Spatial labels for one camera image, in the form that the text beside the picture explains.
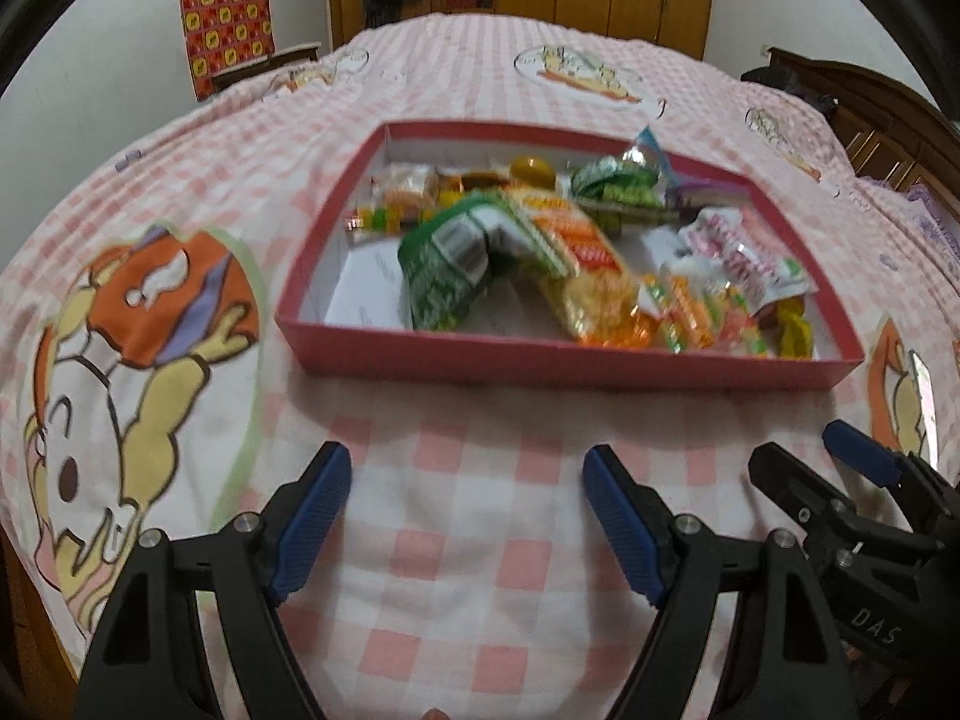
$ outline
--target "wall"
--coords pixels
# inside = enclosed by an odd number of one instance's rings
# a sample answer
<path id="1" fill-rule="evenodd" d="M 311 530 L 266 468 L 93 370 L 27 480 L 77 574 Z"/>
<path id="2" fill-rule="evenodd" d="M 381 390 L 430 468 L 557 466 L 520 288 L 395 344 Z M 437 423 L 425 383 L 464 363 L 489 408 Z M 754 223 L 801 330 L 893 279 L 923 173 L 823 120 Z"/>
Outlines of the wall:
<path id="1" fill-rule="evenodd" d="M 328 0 L 270 0 L 277 48 L 329 49 Z M 127 143 L 197 106 L 178 0 L 78 0 L 0 98 L 0 269 Z"/>
<path id="2" fill-rule="evenodd" d="M 713 0 L 704 60 L 731 76 L 767 63 L 765 47 L 878 71 L 933 101 L 894 39 L 860 0 Z"/>

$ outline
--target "box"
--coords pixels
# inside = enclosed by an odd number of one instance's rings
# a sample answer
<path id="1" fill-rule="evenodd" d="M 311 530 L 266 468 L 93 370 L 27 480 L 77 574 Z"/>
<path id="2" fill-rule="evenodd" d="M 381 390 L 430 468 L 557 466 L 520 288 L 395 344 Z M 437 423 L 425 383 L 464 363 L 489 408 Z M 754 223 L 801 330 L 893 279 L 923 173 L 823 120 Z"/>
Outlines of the box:
<path id="1" fill-rule="evenodd" d="M 409 307 L 397 239 L 351 247 L 349 212 L 371 202 L 371 176 L 390 162 L 439 167 L 509 164 L 533 153 L 558 169 L 624 141 L 592 133 L 498 122 L 393 122 L 373 132 L 344 168 L 287 276 L 277 324 L 304 368 L 323 376 L 583 389 L 830 389 L 863 362 L 863 348 L 809 250 L 760 189 L 746 178 L 671 154 L 677 172 L 743 186 L 757 212 L 816 282 L 808 298 L 813 360 L 745 359 L 716 352 L 578 346 L 536 295 L 494 284 L 454 333 L 408 330 Z"/>

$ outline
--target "checkered bed sheet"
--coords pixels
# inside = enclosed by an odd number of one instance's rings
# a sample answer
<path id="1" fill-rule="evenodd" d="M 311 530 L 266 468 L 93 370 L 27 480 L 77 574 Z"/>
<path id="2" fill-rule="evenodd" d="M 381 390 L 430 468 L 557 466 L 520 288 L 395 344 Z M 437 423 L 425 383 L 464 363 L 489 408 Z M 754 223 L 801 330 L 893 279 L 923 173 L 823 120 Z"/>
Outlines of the checkered bed sheet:
<path id="1" fill-rule="evenodd" d="M 540 45 L 632 69 L 666 100 L 653 122 L 666 148 L 762 186 L 832 279 L 865 347 L 885 314 L 895 320 L 930 369 L 942 468 L 957 474 L 955 266 L 904 221 L 894 194 L 856 179 L 818 114 L 646 43 L 531 20 L 432 15 L 361 33 L 344 50 L 366 50 L 368 63 L 333 83 L 277 93 L 280 76 L 253 79 L 135 143 L 72 191 L 0 278 L 0 521 L 75 661 L 85 640 L 34 564 L 37 516 L 22 440 L 32 359 L 41 323 L 83 264 L 156 220 L 229 232 L 253 255 L 268 297 L 254 414 L 262 440 L 210 526 L 259 509 L 323 440 L 352 452 L 346 515 L 306 588 L 280 610 L 329 716 L 407 720 L 431 707 L 454 720 L 606 712 L 653 613 L 627 590 L 584 502 L 579 471 L 594 443 L 613 445 L 674 511 L 732 536 L 760 538 L 787 524 L 746 481 L 759 443 L 780 442 L 843 484 L 819 435 L 836 416 L 869 429 L 865 367 L 829 394 L 604 394 L 320 380 L 292 360 L 269 319 L 272 305 L 311 218 L 380 122 L 496 119 L 624 138 L 651 122 L 646 111 L 531 83 L 515 57 Z M 784 137 L 839 196 L 744 124 L 758 107 L 779 117 Z M 128 165 L 118 170 L 122 159 Z M 186 497 L 182 505 L 192 506 Z M 202 607 L 224 712 L 243 717 L 215 608 Z M 724 601 L 689 718 L 709 710 L 732 619 Z"/>

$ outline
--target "screw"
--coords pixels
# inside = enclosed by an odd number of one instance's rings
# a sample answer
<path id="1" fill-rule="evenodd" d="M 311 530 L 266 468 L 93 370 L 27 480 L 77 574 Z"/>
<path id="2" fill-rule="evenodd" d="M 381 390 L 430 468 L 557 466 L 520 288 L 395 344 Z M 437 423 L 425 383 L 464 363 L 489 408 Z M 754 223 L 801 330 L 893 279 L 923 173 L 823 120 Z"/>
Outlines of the screw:
<path id="1" fill-rule="evenodd" d="M 838 549 L 833 559 L 841 568 L 850 568 L 853 565 L 853 553 L 848 549 Z"/>
<path id="2" fill-rule="evenodd" d="M 144 531 L 140 534 L 137 543 L 140 544 L 144 549 L 152 549 L 160 543 L 160 540 L 163 538 L 163 533 L 157 530 L 157 528 L 150 528 L 149 531 Z"/>
<path id="3" fill-rule="evenodd" d="M 700 526 L 702 523 L 694 517 L 693 514 L 680 514 L 675 520 L 674 523 L 677 525 L 677 530 L 683 533 L 684 536 L 693 536 L 693 533 L 700 532 Z"/>
<path id="4" fill-rule="evenodd" d="M 797 545 L 797 537 L 786 528 L 777 528 L 774 531 L 774 543 L 781 549 L 790 549 Z"/>
<path id="5" fill-rule="evenodd" d="M 233 528 L 240 533 L 252 533 L 260 524 L 260 515 L 256 512 L 243 512 L 233 519 Z"/>

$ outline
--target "blue rubber pad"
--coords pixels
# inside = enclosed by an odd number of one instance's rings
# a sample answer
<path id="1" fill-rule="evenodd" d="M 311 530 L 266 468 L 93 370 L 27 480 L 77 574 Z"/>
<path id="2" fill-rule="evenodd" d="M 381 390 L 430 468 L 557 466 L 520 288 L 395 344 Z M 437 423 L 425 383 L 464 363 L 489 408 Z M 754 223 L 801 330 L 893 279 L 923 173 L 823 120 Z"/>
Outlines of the blue rubber pad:
<path id="1" fill-rule="evenodd" d="M 830 455 L 879 488 L 899 485 L 902 472 L 896 462 L 896 452 L 875 442 L 853 425 L 834 419 L 824 428 L 823 439 Z"/>
<path id="2" fill-rule="evenodd" d="M 596 447 L 584 458 L 584 490 L 630 589 L 659 608 L 666 587 L 656 543 Z"/>
<path id="3" fill-rule="evenodd" d="M 350 453 L 340 446 L 326 461 L 280 537 L 277 568 L 270 582 L 277 603 L 283 603 L 306 584 L 320 546 L 347 502 L 351 481 Z"/>

